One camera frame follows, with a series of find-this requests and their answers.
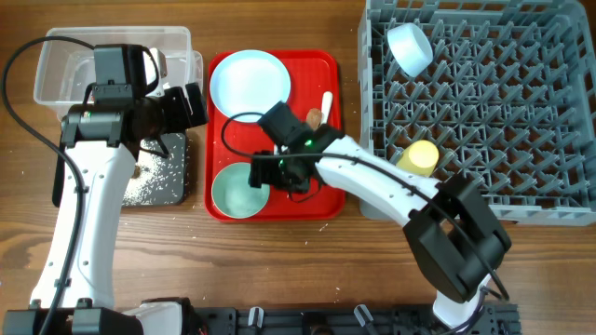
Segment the brown wooden stick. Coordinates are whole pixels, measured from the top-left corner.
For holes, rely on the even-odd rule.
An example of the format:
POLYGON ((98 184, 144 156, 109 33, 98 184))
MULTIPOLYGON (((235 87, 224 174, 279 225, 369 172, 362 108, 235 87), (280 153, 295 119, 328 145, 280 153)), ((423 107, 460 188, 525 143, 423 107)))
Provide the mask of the brown wooden stick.
POLYGON ((321 124, 322 116, 320 109, 313 108, 308 111, 305 121, 311 129, 316 130, 321 124))

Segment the pale green bowl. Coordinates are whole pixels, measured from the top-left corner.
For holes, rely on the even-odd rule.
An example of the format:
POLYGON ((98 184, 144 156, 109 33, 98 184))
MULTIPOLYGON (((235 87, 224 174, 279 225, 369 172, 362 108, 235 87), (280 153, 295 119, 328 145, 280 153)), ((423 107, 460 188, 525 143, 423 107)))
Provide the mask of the pale green bowl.
POLYGON ((215 207, 232 219, 247 219, 259 213, 267 204, 270 187, 251 187, 249 163, 234 163, 222 169, 211 187, 215 207))

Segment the light blue plate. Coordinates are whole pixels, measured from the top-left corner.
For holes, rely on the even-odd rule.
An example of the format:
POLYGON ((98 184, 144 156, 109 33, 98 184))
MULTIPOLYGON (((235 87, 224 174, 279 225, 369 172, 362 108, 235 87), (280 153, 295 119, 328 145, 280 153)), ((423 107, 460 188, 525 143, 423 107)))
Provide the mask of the light blue plate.
POLYGON ((247 49, 226 56, 210 77, 210 97, 226 117, 255 123, 278 102, 291 94, 291 77, 285 65, 272 54, 247 49))

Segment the white plastic spoon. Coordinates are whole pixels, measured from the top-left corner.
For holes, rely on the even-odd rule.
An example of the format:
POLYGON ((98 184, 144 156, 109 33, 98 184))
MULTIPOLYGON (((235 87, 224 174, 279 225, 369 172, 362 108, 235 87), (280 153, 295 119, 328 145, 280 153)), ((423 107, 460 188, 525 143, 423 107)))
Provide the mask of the white plastic spoon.
POLYGON ((331 112, 333 101, 333 94, 330 91, 326 91, 323 93, 322 102, 321 102, 321 124, 326 124, 331 112))

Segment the yellow plastic cup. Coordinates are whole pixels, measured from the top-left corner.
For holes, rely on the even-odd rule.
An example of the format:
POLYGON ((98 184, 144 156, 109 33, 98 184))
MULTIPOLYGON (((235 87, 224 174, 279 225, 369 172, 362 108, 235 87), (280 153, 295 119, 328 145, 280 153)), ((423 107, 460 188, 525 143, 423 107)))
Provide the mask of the yellow plastic cup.
POLYGON ((413 142, 402 153, 396 166, 415 175, 430 177, 440 158, 439 149, 431 141, 413 142))

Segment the light blue bowl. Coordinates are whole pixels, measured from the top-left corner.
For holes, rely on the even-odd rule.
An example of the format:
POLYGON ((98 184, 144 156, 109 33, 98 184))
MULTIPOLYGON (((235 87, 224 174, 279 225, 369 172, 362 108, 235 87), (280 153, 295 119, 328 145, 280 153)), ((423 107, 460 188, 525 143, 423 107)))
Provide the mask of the light blue bowl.
POLYGON ((387 42, 398 66, 410 77, 421 74, 433 61, 432 46, 423 30, 413 23, 390 29, 387 42))

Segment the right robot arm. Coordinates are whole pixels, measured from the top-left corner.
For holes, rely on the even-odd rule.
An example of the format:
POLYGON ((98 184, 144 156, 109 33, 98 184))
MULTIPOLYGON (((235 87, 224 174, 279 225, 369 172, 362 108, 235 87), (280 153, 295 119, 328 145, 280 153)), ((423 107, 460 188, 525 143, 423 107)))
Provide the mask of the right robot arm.
POLYGON ((351 193, 402 227, 425 279, 437 290, 434 316, 450 334, 480 318, 496 270, 511 240, 478 189, 462 175, 438 181, 407 172, 368 153, 342 131, 300 121, 279 102, 258 114, 257 125, 273 151, 251 155, 249 184, 270 185, 289 196, 306 194, 312 181, 351 193))

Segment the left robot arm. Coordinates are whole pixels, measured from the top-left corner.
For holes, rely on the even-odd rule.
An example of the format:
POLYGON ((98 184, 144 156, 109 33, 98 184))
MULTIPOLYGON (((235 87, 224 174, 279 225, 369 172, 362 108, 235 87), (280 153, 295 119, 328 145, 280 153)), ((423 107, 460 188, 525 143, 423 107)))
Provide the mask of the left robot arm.
POLYGON ((47 263, 24 310, 6 313, 6 334, 204 334, 186 298, 114 308, 113 261, 124 195, 144 140, 207 122, 200 87, 163 88, 160 51, 93 48, 96 79, 61 121, 56 184, 61 194, 47 263))

